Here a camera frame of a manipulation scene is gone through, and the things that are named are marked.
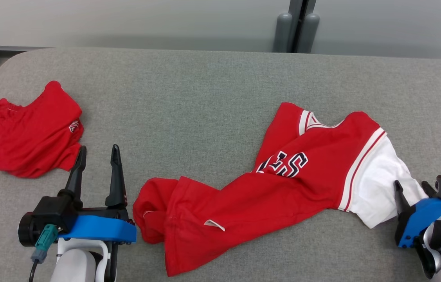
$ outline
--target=black cable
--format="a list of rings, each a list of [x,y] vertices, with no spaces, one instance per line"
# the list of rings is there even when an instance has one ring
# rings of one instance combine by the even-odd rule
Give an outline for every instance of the black cable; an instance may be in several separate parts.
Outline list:
[[[31,274],[29,274],[29,282],[32,282],[34,280],[34,273],[36,272],[36,266],[38,266],[39,260],[35,259],[34,263],[32,264],[31,268]]]

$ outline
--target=red shirt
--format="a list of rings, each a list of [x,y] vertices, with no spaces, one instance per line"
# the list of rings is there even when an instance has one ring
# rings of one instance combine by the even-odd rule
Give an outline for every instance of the red shirt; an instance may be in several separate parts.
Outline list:
[[[53,168],[70,170],[83,134],[81,108],[52,81],[28,106],[0,100],[0,171],[36,178]]]

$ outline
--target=red stripe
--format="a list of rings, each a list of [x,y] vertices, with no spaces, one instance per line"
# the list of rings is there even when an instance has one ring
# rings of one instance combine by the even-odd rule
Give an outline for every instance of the red stripe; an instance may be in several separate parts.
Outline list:
[[[308,116],[306,117],[306,124],[304,125],[304,132],[302,134],[306,133],[306,130],[308,128],[308,121],[309,121],[310,114],[311,114],[311,112],[308,112]]]
[[[347,205],[346,205],[346,208],[344,209],[344,211],[347,211],[347,209],[349,207],[349,204],[351,203],[351,191],[353,190],[354,176],[356,175],[356,172],[358,172],[358,168],[360,168],[361,162],[363,162],[363,159],[368,155],[368,152],[370,152],[370,150],[375,146],[375,144],[380,139],[380,137],[382,137],[384,134],[385,134],[385,132],[382,132],[382,134],[380,134],[380,136],[377,137],[377,139],[372,144],[372,146],[370,146],[370,148],[368,148],[367,152],[360,159],[360,162],[359,162],[358,166],[356,166],[356,169],[354,170],[354,173],[353,173],[353,177],[351,178],[351,185],[349,186],[349,200],[347,201]]]

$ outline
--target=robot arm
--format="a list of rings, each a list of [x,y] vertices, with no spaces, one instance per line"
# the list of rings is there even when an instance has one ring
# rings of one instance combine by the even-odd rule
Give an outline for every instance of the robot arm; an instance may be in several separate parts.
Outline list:
[[[31,257],[33,261],[38,260],[34,266],[43,263],[50,246],[43,247],[46,250],[40,250],[40,256],[37,256],[38,245],[42,244],[44,237],[48,237],[44,234],[55,233],[58,237],[58,259],[52,282],[115,281],[119,245],[131,244],[137,239],[137,229],[126,209],[128,204],[119,147],[113,145],[113,172],[106,207],[83,208],[80,196],[85,166],[86,147],[82,146],[65,188],[56,197],[43,197],[33,212],[24,214],[18,227],[20,243],[26,247],[36,246]],[[93,247],[100,248],[102,255],[81,250]]]
[[[430,197],[409,206],[403,196],[403,187],[394,183],[398,208],[398,226],[394,239],[401,248],[415,248],[426,277],[441,282],[441,175],[436,189],[427,182],[422,187]]]

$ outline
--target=red and white jersey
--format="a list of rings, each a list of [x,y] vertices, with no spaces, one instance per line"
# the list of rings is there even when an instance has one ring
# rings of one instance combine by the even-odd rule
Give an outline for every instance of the red and white jersey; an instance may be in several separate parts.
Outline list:
[[[427,197],[385,131],[364,112],[328,127],[312,112],[281,104],[254,172],[298,178],[309,192],[332,193],[328,208],[356,213],[369,228],[396,216],[395,180],[406,187],[409,204]]]
[[[351,211],[373,228],[396,214],[394,180],[409,204],[425,197],[367,114],[354,112],[328,127],[312,112],[283,103],[252,172],[220,191],[186,177],[151,179],[133,214],[144,241],[165,242],[172,276],[324,209]]]

